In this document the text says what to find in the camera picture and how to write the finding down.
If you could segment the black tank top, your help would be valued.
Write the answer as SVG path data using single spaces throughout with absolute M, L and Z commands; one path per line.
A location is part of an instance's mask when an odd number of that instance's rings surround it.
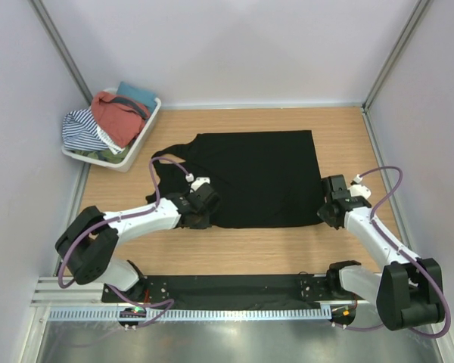
M 160 195 L 185 191 L 185 173 L 208 177 L 220 196 L 220 228 L 318 225 L 325 202 L 310 130 L 198 134 L 153 155 Z

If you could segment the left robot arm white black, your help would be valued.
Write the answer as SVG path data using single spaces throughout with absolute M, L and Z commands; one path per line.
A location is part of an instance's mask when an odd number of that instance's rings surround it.
M 128 303 L 143 301 L 147 278 L 133 262 L 115 258 L 116 248 L 157 231 L 209 228 L 219 205 L 210 183 L 196 181 L 185 193 L 133 209 L 103 213 L 96 206 L 85 208 L 55 244 L 62 260 L 59 287 L 99 282 Z

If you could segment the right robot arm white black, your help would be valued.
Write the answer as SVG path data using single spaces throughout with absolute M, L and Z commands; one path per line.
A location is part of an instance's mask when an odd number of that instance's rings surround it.
M 322 179 L 325 202 L 318 211 L 328 226 L 356 237 L 381 269 L 379 275 L 355 261 L 336 262 L 327 270 L 329 296 L 362 297 L 377 309 L 389 330 L 413 329 L 445 321 L 442 271 L 432 258 L 423 259 L 400 242 L 377 217 L 371 191 L 357 176 L 350 185 L 342 175 Z

